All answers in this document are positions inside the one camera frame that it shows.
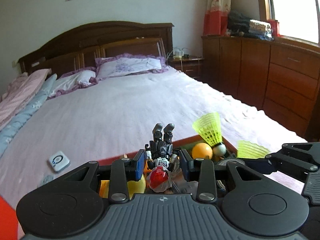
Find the robot action figure toy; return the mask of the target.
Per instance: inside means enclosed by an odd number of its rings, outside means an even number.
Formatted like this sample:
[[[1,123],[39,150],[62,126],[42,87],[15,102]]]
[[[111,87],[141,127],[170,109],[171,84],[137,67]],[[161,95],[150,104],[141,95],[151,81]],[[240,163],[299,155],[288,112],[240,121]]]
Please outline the robot action figure toy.
[[[152,191],[161,193],[172,187],[172,180],[180,172],[178,150],[172,143],[174,124],[163,127],[157,123],[152,130],[153,139],[145,145],[145,158],[150,170],[147,183]]]

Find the yellow plush toy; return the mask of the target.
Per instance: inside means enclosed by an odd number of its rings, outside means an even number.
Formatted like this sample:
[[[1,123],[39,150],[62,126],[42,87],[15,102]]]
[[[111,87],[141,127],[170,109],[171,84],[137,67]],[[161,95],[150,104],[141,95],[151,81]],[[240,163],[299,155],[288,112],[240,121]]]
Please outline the yellow plush toy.
[[[146,189],[146,181],[144,175],[142,175],[139,181],[128,181],[127,188],[130,199],[133,198],[134,194],[143,194]]]

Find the pink cardboard box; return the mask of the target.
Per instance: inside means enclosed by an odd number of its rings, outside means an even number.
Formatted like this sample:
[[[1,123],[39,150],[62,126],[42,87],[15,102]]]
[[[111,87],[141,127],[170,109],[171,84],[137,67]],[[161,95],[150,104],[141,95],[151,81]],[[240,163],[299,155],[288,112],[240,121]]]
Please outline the pink cardboard box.
[[[178,157],[173,157],[173,155],[178,155],[177,150],[180,148],[185,148],[192,151],[193,147],[200,142],[206,143],[200,135],[195,135],[193,137],[188,137],[173,142],[169,145],[167,142],[154,142],[150,141],[146,145],[145,154],[145,166],[144,166],[144,177],[146,181],[146,176],[149,175],[151,170],[156,166],[164,166],[169,171],[173,171],[176,168],[174,166],[178,165]],[[213,154],[212,159],[221,160],[221,157],[215,156]]]

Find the orange ping pong ball in box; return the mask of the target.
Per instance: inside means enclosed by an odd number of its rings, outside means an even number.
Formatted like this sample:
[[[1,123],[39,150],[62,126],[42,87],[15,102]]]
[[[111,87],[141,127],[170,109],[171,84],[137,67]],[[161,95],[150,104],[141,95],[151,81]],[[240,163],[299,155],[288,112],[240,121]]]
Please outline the orange ping pong ball in box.
[[[212,159],[213,150],[207,143],[200,142],[193,147],[191,151],[191,155],[193,159],[196,159],[196,158]]]

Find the yellow-green plastic shuttlecock left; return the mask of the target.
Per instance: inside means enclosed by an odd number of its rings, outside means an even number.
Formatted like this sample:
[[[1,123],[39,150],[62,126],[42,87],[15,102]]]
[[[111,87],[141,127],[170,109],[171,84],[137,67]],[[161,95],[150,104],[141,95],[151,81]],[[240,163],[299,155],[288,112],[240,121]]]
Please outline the yellow-green plastic shuttlecock left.
[[[193,129],[212,148],[213,154],[222,157],[227,148],[222,139],[219,113],[208,113],[193,122]]]

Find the yellow-green plastic shuttlecock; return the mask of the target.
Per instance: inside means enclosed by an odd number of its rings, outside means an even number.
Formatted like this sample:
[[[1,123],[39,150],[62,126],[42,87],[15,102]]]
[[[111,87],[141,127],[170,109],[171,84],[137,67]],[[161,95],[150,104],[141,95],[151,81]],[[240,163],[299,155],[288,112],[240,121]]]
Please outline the yellow-green plastic shuttlecock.
[[[213,154],[222,157],[227,148],[222,139],[219,113],[208,113],[193,122],[193,129],[212,148]]]
[[[260,145],[251,143],[249,141],[240,140],[238,142],[237,157],[246,159],[264,158],[270,151]]]

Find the yellow-green plastic shuttlecock right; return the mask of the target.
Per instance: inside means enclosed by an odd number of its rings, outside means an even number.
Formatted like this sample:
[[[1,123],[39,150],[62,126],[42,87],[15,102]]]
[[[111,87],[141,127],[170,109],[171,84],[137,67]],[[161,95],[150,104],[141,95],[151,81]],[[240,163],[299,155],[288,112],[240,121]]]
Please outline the yellow-green plastic shuttlecock right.
[[[264,158],[270,151],[260,145],[251,143],[249,141],[240,140],[238,142],[237,157],[246,159]]]

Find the white square device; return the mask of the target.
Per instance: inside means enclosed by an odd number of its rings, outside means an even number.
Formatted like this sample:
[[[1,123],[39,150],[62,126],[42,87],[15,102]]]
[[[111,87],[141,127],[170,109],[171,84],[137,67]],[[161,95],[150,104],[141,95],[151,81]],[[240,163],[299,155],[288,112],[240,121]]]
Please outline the white square device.
[[[48,164],[55,173],[59,173],[70,165],[70,159],[62,152],[57,151],[48,159]]]

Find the wooden dresser cabinet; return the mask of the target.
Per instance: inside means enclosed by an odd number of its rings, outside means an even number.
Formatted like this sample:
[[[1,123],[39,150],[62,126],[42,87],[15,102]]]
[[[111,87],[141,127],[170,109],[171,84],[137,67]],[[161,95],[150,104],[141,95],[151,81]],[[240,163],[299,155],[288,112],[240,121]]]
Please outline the wooden dresser cabinet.
[[[202,42],[205,82],[300,137],[319,140],[319,48],[281,38],[204,36]]]

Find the purple frilled pillow left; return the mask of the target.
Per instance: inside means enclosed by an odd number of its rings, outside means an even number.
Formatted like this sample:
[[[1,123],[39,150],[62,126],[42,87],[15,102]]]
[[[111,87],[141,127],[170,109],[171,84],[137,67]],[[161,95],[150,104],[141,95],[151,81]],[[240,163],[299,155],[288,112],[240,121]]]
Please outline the purple frilled pillow left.
[[[94,67],[75,70],[63,74],[52,86],[48,99],[71,93],[78,89],[88,88],[97,84]]]

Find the purple frilled pillow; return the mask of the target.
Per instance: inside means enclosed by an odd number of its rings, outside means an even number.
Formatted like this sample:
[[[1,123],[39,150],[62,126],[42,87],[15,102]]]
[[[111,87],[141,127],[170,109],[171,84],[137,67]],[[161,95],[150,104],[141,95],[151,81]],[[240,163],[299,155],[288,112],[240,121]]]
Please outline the purple frilled pillow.
[[[165,58],[153,55],[125,53],[115,57],[96,58],[95,64],[97,67],[96,79],[98,80],[145,73],[157,74],[168,70]]]
[[[75,70],[63,74],[52,86],[48,99],[71,93],[78,89],[88,88],[97,84],[94,67]]]

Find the wooden nightstand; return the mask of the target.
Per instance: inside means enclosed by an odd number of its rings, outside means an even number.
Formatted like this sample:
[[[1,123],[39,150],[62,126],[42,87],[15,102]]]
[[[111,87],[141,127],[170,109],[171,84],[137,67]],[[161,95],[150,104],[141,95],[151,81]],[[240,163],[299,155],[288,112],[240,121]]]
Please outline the wooden nightstand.
[[[168,59],[168,65],[176,70],[183,72],[189,77],[200,81],[202,78],[202,67],[204,59],[196,56],[189,56],[188,58],[174,59],[170,57]]]

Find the purple frilled pillow right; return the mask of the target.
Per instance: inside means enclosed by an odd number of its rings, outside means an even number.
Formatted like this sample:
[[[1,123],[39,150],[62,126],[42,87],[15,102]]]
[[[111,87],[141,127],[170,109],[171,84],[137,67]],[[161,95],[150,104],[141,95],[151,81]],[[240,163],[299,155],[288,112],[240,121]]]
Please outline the purple frilled pillow right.
[[[168,70],[165,58],[153,55],[125,53],[115,57],[96,58],[95,64],[97,67],[96,79],[98,80],[145,73],[157,74]]]

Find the white chargers on nightstand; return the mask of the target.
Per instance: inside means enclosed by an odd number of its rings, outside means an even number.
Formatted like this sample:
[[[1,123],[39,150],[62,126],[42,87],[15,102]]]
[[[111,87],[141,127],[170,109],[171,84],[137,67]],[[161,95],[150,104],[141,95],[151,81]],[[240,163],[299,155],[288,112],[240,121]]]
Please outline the white chargers on nightstand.
[[[178,60],[181,60],[181,59],[188,59],[189,58],[189,48],[187,47],[183,47],[183,48],[178,48],[178,47],[175,47],[173,49],[173,54],[172,54],[172,57],[174,59],[178,59]]]

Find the light blue folded quilt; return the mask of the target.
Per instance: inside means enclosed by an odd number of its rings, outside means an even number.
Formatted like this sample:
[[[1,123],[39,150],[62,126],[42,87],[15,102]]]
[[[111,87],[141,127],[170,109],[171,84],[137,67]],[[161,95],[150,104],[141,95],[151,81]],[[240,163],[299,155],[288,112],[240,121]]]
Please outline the light blue folded quilt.
[[[13,140],[18,131],[26,122],[42,107],[52,91],[54,82],[57,80],[57,74],[50,76],[41,86],[37,94],[27,103],[27,105],[17,113],[9,123],[1,129],[1,157]]]

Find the orange red box lid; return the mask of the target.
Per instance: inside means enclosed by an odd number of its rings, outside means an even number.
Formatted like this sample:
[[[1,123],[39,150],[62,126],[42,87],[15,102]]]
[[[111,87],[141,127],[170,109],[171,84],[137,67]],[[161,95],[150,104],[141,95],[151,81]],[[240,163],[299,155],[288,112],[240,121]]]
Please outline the orange red box lid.
[[[18,220],[15,210],[0,197],[0,236],[4,240],[17,240]]]

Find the pink folded quilt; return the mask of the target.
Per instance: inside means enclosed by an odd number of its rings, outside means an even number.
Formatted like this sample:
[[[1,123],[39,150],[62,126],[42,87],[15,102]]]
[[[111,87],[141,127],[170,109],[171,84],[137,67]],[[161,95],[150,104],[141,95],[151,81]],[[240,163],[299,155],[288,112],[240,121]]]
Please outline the pink folded quilt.
[[[1,129],[38,93],[51,69],[39,69],[30,75],[22,73],[1,96]]]

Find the wooden headboard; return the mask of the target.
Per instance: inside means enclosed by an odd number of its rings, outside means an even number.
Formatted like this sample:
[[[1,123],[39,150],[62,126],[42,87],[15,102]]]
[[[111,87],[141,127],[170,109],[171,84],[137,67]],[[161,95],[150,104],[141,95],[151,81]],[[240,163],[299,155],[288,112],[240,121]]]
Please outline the wooden headboard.
[[[165,57],[172,50],[172,23],[105,21],[84,24],[53,38],[41,48],[19,59],[23,72],[51,69],[65,73],[94,67],[99,57],[153,55]]]

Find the red box on dresser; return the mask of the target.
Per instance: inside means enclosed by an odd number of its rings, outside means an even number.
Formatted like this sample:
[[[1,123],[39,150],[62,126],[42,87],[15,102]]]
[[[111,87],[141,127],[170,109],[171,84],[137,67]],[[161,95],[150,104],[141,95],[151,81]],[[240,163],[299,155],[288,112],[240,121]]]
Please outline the red box on dresser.
[[[279,37],[280,36],[280,32],[279,32],[279,22],[277,20],[274,19],[269,19],[267,20],[267,22],[270,24],[271,26],[271,32],[272,32],[272,36],[273,37]]]

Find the pile of folded clothes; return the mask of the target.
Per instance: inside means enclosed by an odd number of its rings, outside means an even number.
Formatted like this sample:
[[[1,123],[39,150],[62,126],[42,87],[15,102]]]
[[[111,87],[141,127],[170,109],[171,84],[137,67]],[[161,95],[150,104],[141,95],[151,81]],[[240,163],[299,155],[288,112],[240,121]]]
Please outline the pile of folded clothes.
[[[267,22],[251,19],[237,11],[228,14],[227,33],[234,37],[272,41],[272,28]]]

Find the red and cream curtain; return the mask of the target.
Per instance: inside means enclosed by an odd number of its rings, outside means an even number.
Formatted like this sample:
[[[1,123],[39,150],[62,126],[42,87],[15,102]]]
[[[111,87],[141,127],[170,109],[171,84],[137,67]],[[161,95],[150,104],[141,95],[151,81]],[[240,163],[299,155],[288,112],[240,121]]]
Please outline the red and cream curtain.
[[[207,0],[203,34],[224,35],[227,30],[231,0]]]

